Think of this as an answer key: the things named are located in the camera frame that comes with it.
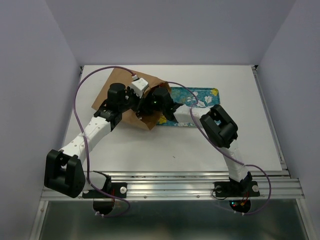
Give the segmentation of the brown paper bag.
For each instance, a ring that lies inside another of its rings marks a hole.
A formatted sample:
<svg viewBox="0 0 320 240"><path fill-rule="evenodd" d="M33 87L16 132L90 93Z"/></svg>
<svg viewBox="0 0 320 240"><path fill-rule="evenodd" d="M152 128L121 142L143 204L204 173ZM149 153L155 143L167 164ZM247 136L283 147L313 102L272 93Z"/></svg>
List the brown paper bag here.
<svg viewBox="0 0 320 240"><path fill-rule="evenodd" d="M132 74L124 69L114 68L91 107L97 111L110 101L112 109L122 110L125 103L131 102L131 108L125 108L122 112L121 121L136 128L152 130L163 115L160 109L154 108L152 93L157 88L163 88L170 94L172 89L168 83L155 76L142 72L138 72L137 76L149 84L142 98L129 89L133 81Z"/></svg>

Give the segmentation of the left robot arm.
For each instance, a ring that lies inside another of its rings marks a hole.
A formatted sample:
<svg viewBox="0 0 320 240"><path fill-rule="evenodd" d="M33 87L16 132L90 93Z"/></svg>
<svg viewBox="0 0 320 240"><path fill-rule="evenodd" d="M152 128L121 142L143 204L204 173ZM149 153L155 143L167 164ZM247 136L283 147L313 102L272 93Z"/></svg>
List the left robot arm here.
<svg viewBox="0 0 320 240"><path fill-rule="evenodd" d="M93 148L122 120L128 110L137 110L143 95L149 88L148 82L140 78L129 86L113 83L107 98L94 113L89 124L60 150L52 149L46 156L44 186L71 198L86 189L88 181L83 163Z"/></svg>

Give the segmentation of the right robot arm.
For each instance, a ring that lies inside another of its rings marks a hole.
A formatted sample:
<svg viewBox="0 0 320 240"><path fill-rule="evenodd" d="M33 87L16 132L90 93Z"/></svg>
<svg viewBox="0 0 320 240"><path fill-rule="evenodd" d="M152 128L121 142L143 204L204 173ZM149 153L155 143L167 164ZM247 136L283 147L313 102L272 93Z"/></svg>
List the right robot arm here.
<svg viewBox="0 0 320 240"><path fill-rule="evenodd" d="M214 182L213 193L218 199L258 197L257 182L242 161L237 144L238 126L224 108L188 106L175 102L165 87L157 87L143 100L141 113L147 115L161 112L168 121L193 123L204 134L225 160L228 181Z"/></svg>

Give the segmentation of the teal floral tray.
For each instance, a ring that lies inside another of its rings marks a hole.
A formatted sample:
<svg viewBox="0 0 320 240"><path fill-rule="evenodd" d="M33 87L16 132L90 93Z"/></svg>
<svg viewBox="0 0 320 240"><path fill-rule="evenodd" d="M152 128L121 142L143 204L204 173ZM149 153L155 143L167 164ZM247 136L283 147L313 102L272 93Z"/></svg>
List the teal floral tray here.
<svg viewBox="0 0 320 240"><path fill-rule="evenodd" d="M217 88L208 87L189 87L188 88L197 97L198 103L196 106L198 108L209 108L216 104L220 104L220 95ZM186 104L190 107L192 104L196 103L196 98L183 87L171 87L171 97L174 102L181 104ZM157 126L165 127L195 127L196 125L191 120L190 122L173 122L168 121L164 115L162 115L156 124Z"/></svg>

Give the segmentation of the aluminium mounting rail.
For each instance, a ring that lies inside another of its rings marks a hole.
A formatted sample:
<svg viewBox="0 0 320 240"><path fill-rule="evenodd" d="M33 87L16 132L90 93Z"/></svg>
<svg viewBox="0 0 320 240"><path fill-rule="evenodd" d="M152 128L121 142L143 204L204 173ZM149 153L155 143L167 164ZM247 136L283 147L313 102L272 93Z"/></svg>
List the aluminium mounting rail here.
<svg viewBox="0 0 320 240"><path fill-rule="evenodd" d="M300 181L292 178L287 170L271 171L265 176L259 170L252 171L257 181L260 197L266 199L303 199L305 197ZM214 182L226 182L225 171L180 171L180 172L108 172L112 182L127 184L129 201L166 201L166 200L210 200Z"/></svg>

